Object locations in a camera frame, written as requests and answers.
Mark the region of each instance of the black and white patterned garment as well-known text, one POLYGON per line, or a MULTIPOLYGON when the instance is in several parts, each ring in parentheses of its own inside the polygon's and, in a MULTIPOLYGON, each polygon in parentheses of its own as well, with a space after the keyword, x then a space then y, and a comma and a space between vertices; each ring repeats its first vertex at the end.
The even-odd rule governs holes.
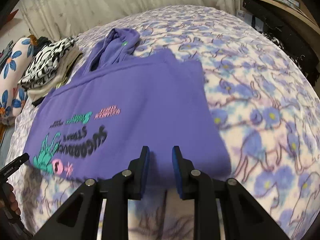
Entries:
POLYGON ((73 47, 74 43, 75 39, 65 38, 44 46, 34 57, 18 84, 25 90, 47 84, 56 76, 60 59, 73 47))

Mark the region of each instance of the red object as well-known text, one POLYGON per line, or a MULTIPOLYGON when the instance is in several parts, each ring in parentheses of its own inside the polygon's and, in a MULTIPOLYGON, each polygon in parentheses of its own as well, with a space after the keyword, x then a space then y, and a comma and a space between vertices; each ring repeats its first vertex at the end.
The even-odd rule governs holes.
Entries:
POLYGON ((14 12, 10 13, 9 16, 7 17, 7 21, 5 23, 10 22, 14 16, 17 14, 17 12, 19 11, 19 9, 16 9, 14 12))

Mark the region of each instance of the finger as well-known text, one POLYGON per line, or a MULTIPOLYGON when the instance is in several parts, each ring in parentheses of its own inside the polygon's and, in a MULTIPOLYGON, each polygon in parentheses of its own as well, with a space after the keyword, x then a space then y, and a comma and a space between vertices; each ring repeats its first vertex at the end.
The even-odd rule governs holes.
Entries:
POLYGON ((16 214, 17 214, 18 216, 21 215, 21 210, 20 210, 20 208, 17 208, 16 214))
POLYGON ((13 210, 13 211, 16 211, 17 209, 18 209, 18 207, 19 207, 19 205, 18 205, 18 202, 17 201, 15 201, 15 202, 13 202, 13 203, 11 203, 11 209, 13 210))
POLYGON ((10 201, 11 203, 13 203, 15 200, 16 200, 16 196, 11 192, 11 193, 9 194, 9 201, 10 201))

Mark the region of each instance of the grey fabric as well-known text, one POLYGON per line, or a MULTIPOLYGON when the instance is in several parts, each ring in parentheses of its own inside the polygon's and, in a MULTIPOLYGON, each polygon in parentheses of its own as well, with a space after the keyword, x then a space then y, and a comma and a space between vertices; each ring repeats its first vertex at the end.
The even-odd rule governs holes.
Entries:
POLYGON ((5 160, 7 159, 7 155, 10 148, 11 137, 14 132, 14 125, 9 126, 7 130, 4 132, 4 136, 1 142, 0 148, 0 169, 2 169, 5 165, 5 160))
POLYGON ((2 71, 5 62, 7 59, 10 57, 11 52, 12 52, 12 47, 13 47, 13 41, 10 41, 7 45, 7 47, 3 50, 3 55, 0 58, 0 72, 2 71))

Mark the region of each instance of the wall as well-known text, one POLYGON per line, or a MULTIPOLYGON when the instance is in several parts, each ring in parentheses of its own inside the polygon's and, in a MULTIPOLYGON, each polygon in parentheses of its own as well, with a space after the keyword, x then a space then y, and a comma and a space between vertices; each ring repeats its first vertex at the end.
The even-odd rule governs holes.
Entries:
POLYGON ((18 11, 15 17, 0 30, 0 50, 2 51, 11 40, 16 42, 18 39, 29 35, 29 28, 23 20, 21 12, 18 11))

